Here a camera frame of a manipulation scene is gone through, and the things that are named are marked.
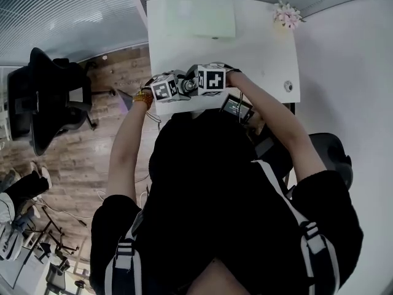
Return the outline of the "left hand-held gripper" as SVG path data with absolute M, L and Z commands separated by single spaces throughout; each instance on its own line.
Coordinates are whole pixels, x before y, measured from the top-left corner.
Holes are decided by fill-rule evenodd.
M 169 103 L 184 100 L 185 96 L 179 91 L 185 75 L 180 70 L 169 71 L 152 76 L 150 88 L 156 103 Z

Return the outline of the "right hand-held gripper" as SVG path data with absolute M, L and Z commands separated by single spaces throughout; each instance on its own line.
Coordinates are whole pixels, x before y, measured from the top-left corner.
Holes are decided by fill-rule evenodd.
M 193 82 L 189 92 L 198 96 L 220 95 L 226 88 L 227 67 L 224 63 L 193 65 L 185 74 L 185 81 Z

